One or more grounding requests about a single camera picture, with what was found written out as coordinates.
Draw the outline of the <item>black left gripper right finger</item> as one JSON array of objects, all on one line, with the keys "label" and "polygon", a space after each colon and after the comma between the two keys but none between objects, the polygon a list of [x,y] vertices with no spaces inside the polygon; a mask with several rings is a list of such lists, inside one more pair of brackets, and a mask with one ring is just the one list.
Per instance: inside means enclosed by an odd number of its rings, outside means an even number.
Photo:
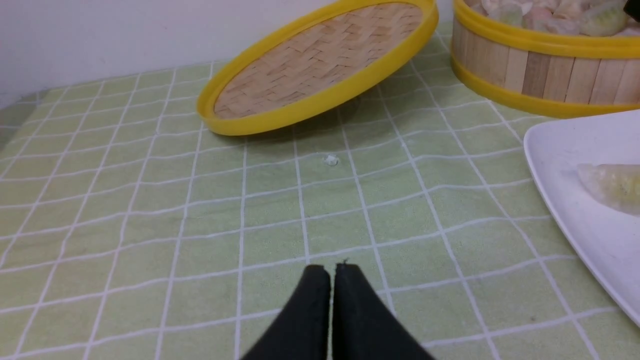
[{"label": "black left gripper right finger", "polygon": [[332,326],[334,360],[434,358],[384,305],[356,264],[336,264]]}]

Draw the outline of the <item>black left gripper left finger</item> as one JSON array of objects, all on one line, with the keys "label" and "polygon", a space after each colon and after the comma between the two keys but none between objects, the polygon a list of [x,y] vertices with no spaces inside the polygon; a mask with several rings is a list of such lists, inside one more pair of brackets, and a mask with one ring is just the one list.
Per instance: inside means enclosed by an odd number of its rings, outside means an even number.
[{"label": "black left gripper left finger", "polygon": [[326,360],[331,289],[324,266],[306,266],[281,312],[243,360]]}]

